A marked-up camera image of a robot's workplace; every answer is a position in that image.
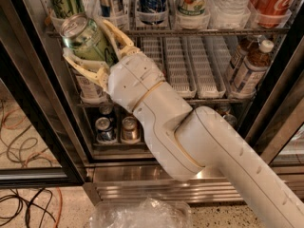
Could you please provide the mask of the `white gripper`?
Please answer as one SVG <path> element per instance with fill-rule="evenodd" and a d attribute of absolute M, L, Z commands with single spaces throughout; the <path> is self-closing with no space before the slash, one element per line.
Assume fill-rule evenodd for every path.
<path fill-rule="evenodd" d="M 68 47 L 63 49 L 63 56 L 81 75 L 108 91 L 113 102 L 132 112 L 153 86 L 165 81 L 164 75 L 123 31 L 105 19 L 98 19 L 97 24 L 121 60 L 111 72 L 106 62 L 81 59 Z"/>

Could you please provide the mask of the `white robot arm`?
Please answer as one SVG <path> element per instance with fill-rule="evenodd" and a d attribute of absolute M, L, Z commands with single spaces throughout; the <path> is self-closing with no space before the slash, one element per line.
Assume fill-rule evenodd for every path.
<path fill-rule="evenodd" d="M 213 166 L 269 228 L 304 228 L 304 203 L 214 109 L 192 108 L 156 63 L 107 20 L 79 13 L 60 34 L 66 61 L 141 123 L 165 172 L 188 181 Z"/>

